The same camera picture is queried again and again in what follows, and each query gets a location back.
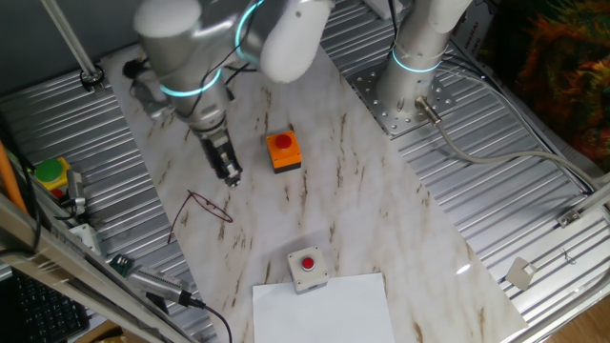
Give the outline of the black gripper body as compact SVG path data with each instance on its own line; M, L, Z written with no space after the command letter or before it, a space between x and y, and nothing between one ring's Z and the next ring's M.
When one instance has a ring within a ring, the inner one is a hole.
M192 130L199 139L211 165L229 165L233 162L234 159L230 153L232 143L226 121L207 129L202 126L192 127Z

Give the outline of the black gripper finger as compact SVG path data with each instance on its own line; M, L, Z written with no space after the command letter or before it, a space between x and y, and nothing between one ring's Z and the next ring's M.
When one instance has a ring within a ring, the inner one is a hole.
M226 170L225 183L229 187L237 187L241 182L242 168L238 163L234 151L232 149L225 149L220 156Z
M227 158L213 158L212 167L219 179L222 179L226 184L230 184L232 180L232 163Z

